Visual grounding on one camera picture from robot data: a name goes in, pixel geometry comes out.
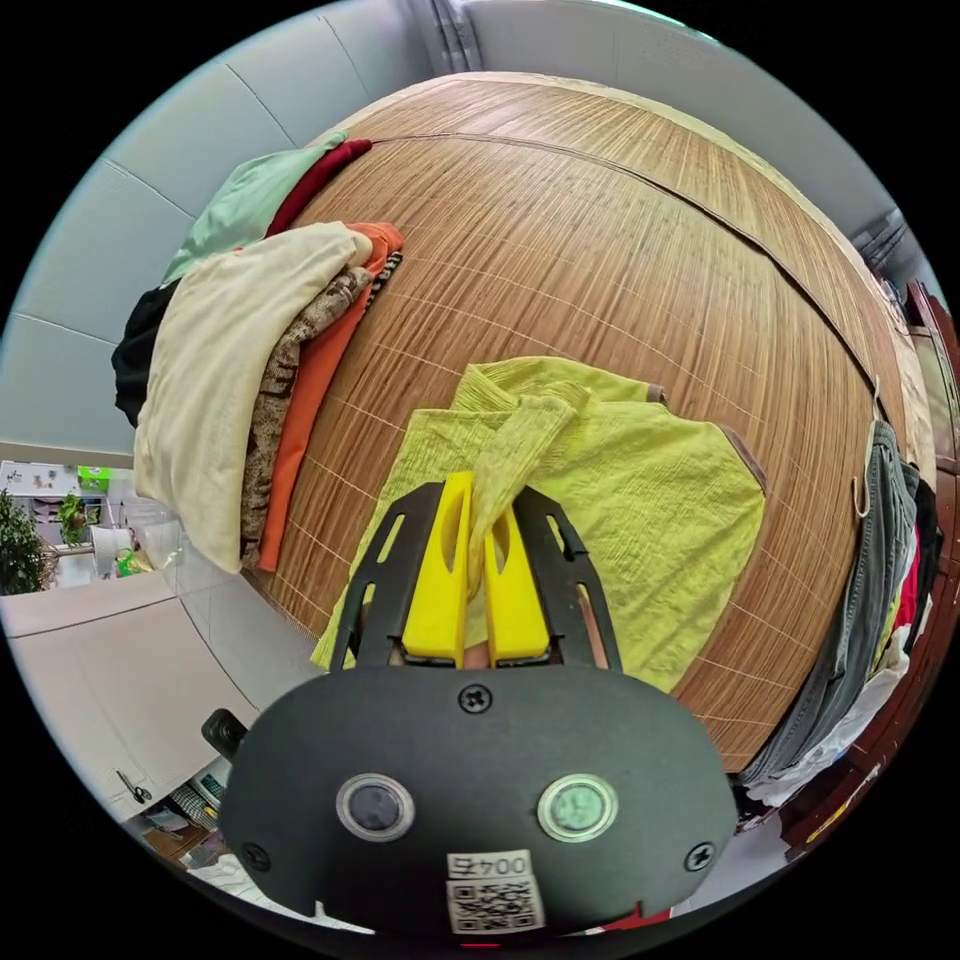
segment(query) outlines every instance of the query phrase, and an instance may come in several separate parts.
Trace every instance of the qr code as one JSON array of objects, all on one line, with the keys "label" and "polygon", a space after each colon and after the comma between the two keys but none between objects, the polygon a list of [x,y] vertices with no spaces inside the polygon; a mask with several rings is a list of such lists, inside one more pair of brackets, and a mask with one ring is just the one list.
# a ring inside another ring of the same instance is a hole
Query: qr code
[{"label": "qr code", "polygon": [[532,876],[447,883],[454,933],[519,933],[544,926],[540,891]]}]

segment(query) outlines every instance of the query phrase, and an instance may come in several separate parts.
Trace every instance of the bamboo mat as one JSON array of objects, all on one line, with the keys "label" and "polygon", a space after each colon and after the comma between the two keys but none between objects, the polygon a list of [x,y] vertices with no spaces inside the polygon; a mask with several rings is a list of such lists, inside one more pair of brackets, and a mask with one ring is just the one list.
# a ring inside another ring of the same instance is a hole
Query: bamboo mat
[{"label": "bamboo mat", "polygon": [[676,413],[737,430],[770,482],[726,618],[675,691],[737,770],[843,591],[869,375],[903,439],[876,299],[773,179],[667,117],[547,82],[407,93],[351,125],[378,142],[300,220],[387,220],[407,242],[331,385],[260,589],[319,635],[410,413],[448,405],[467,363],[559,355],[661,383]]}]

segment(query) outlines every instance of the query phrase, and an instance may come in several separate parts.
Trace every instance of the white cabinet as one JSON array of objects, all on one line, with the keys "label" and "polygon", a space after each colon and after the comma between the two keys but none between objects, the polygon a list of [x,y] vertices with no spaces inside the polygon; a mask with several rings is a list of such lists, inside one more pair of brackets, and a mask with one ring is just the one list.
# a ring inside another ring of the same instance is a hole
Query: white cabinet
[{"label": "white cabinet", "polygon": [[134,787],[144,785],[146,774],[92,700],[76,651],[62,642],[61,633],[37,634],[17,644],[34,702],[57,746],[91,792],[121,811],[128,799],[140,806],[118,771]]},{"label": "white cabinet", "polygon": [[175,599],[13,645],[52,735],[118,819],[143,809],[121,773],[159,800],[216,758],[200,735],[214,710],[256,717]]}]

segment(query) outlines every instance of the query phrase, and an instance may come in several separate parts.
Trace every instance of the potted plant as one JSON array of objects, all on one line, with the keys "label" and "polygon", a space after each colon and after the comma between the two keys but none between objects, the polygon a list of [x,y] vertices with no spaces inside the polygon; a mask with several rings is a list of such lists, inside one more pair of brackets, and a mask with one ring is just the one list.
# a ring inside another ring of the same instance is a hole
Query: potted plant
[{"label": "potted plant", "polygon": [[68,547],[77,547],[87,542],[87,513],[78,496],[67,494],[55,519],[60,524],[60,536]]},{"label": "potted plant", "polygon": [[33,518],[0,491],[0,596],[38,593],[53,572],[50,551]]}]

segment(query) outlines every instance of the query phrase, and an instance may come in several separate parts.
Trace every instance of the denim jeans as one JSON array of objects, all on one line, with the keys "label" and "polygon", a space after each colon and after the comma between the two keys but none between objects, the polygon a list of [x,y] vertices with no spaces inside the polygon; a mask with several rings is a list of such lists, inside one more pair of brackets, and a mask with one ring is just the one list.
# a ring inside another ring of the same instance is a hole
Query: denim jeans
[{"label": "denim jeans", "polygon": [[878,421],[867,467],[870,510],[830,632],[800,693],[738,776],[745,785],[785,770],[844,717],[863,689],[890,605],[907,572],[920,475],[901,460],[889,424]]}]

